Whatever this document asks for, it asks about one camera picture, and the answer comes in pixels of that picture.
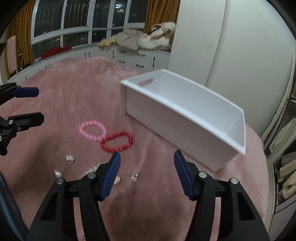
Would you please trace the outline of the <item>pearl bead jewelry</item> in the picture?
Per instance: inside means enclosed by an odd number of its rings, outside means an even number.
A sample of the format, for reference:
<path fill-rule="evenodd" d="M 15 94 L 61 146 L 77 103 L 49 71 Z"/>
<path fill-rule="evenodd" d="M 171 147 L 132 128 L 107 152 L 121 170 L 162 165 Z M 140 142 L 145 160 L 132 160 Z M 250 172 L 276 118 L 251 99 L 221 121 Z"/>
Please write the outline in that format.
<path fill-rule="evenodd" d="M 63 174 L 60 170 L 54 169 L 56 179 L 62 178 Z"/>

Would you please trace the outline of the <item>pink chair back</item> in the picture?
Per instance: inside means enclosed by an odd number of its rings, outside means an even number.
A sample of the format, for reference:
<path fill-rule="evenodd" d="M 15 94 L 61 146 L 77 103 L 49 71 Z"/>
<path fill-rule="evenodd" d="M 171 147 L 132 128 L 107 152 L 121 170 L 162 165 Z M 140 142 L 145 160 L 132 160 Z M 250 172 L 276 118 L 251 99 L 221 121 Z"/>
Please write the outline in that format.
<path fill-rule="evenodd" d="M 9 75 L 15 73 L 18 69 L 16 54 L 16 36 L 12 36 L 7 40 L 7 66 Z"/>

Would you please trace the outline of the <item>small pearl earring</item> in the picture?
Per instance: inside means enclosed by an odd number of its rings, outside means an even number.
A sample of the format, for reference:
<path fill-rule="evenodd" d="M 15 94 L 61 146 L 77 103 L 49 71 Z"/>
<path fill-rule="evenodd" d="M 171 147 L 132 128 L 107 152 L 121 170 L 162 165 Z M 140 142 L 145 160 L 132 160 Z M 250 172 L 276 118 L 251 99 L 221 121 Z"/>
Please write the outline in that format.
<path fill-rule="evenodd" d="M 72 164 L 74 163 L 74 161 L 75 161 L 75 158 L 74 158 L 73 155 L 66 155 L 66 161 L 67 161 L 70 165 L 72 165 Z"/>

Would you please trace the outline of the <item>red cushion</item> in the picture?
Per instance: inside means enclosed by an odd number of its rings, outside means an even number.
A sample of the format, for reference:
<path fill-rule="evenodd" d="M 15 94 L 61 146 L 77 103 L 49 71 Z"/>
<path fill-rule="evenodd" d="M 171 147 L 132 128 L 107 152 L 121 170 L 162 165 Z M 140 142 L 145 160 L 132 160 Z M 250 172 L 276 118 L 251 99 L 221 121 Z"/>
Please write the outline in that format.
<path fill-rule="evenodd" d="M 56 54 L 60 54 L 60 53 L 69 51 L 70 49 L 72 49 L 72 47 L 55 47 L 55 48 L 49 49 L 46 53 L 44 53 L 41 56 L 41 59 L 43 60 L 43 59 L 49 58 L 49 57 L 54 56 Z"/>

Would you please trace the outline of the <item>mustard curtain left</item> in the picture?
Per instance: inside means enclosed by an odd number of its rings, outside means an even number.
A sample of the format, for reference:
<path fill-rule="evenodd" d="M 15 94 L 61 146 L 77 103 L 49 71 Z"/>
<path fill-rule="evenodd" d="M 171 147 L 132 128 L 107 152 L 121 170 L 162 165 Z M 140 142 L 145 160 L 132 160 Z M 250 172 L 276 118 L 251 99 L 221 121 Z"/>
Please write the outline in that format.
<path fill-rule="evenodd" d="M 28 1 L 13 17 L 8 26 L 7 38 L 16 36 L 17 68 L 31 64 L 34 55 L 31 45 L 32 15 L 36 1 Z"/>

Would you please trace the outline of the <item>mustard curtain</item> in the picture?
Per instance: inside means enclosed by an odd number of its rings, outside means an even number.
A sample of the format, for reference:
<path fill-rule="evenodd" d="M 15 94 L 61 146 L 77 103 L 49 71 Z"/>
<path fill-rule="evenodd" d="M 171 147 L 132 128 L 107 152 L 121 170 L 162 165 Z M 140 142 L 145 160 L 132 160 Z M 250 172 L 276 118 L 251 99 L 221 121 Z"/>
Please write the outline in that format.
<path fill-rule="evenodd" d="M 180 0 L 149 0 L 145 16 L 144 32 L 147 33 L 155 24 L 177 22 Z"/>
<path fill-rule="evenodd" d="M 34 55 L 31 45 L 32 15 L 36 1 L 28 1 L 13 17 L 8 26 L 7 38 L 16 36 L 17 68 L 31 64 Z"/>

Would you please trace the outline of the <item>pink fluffy blanket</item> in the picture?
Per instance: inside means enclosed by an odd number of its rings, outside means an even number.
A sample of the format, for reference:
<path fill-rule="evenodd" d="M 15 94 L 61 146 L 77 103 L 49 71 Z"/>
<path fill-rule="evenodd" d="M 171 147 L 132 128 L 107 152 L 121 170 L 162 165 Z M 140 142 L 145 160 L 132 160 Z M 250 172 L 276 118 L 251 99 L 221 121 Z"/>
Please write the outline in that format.
<path fill-rule="evenodd" d="M 1 117 L 38 113 L 41 126 L 18 132 L 1 156 L 1 239 L 27 240 L 30 226 L 60 170 L 67 182 L 80 180 L 115 152 L 121 164 L 110 195 L 99 202 L 109 240 L 186 240 L 196 202 L 184 194 L 174 165 L 178 147 L 120 112 L 120 82 L 140 75 L 103 57 L 66 59 L 29 78 L 21 87 L 39 95 L 12 98 Z M 246 153 L 212 171 L 180 150 L 186 161 L 214 179 L 236 178 L 260 217 L 258 199 L 267 187 L 257 181 L 250 158 L 263 159 L 259 137 L 246 139 Z M 73 155 L 70 165 L 66 155 Z M 138 173 L 129 180 L 128 173 Z M 210 240 L 218 240 L 221 199 L 216 199 Z M 84 236 L 79 199 L 74 198 L 77 240 Z"/>

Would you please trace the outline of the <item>large bay window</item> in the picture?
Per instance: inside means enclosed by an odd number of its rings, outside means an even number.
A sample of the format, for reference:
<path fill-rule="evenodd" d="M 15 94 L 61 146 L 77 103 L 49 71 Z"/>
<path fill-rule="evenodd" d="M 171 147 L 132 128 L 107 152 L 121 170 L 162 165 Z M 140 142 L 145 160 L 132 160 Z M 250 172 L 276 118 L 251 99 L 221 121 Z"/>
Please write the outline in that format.
<path fill-rule="evenodd" d="M 98 43 L 125 28 L 143 30 L 147 5 L 138 0 L 38 0 L 31 24 L 34 58 L 52 48 Z"/>

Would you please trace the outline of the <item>folded towels on shelf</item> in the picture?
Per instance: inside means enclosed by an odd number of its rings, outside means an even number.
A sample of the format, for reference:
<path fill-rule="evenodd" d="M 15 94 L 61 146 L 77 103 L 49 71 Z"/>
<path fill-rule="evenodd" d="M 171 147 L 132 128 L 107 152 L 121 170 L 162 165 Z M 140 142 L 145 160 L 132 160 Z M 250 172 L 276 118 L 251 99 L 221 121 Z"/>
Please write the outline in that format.
<path fill-rule="evenodd" d="M 295 118 L 280 130 L 269 150 L 269 161 L 276 169 L 278 202 L 283 203 L 295 195 Z"/>

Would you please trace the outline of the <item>white storage box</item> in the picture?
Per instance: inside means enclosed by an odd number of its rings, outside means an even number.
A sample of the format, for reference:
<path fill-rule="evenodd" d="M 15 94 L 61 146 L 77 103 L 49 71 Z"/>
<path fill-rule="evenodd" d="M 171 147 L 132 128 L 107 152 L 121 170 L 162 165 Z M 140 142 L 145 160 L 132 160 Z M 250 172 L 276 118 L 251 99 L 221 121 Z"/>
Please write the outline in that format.
<path fill-rule="evenodd" d="M 212 171 L 246 153 L 243 109 L 166 69 L 122 80 L 120 112 Z"/>

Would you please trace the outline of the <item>pile of beige clothes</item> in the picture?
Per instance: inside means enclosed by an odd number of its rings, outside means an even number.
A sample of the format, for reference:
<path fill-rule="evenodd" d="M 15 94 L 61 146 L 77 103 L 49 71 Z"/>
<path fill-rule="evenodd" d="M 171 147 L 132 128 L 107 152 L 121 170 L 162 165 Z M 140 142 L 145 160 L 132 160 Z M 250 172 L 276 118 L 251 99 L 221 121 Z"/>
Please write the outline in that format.
<path fill-rule="evenodd" d="M 174 22 L 165 22 L 155 24 L 151 31 L 143 33 L 140 30 L 126 28 L 108 39 L 103 39 L 97 46 L 100 48 L 118 45 L 128 50 L 138 51 L 145 50 L 160 50 L 170 51 L 175 35 L 176 24 Z"/>

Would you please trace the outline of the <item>mustard curtain right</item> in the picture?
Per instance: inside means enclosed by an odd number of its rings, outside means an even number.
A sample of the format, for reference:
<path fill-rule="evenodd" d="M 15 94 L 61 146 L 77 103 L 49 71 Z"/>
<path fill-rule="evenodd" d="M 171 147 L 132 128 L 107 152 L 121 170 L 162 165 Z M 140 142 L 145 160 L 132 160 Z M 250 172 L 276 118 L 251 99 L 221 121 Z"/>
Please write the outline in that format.
<path fill-rule="evenodd" d="M 145 16 L 144 32 L 147 33 L 155 24 L 177 22 L 180 0 L 149 0 Z"/>

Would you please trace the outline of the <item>white wardrobe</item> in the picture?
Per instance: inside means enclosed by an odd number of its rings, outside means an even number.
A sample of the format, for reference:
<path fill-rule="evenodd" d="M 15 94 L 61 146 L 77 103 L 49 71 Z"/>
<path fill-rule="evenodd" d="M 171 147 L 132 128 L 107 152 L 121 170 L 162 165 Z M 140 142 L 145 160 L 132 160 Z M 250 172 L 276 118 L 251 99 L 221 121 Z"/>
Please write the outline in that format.
<path fill-rule="evenodd" d="M 267 1 L 181 1 L 168 69 L 243 108 L 262 135 L 287 90 L 294 50 Z"/>

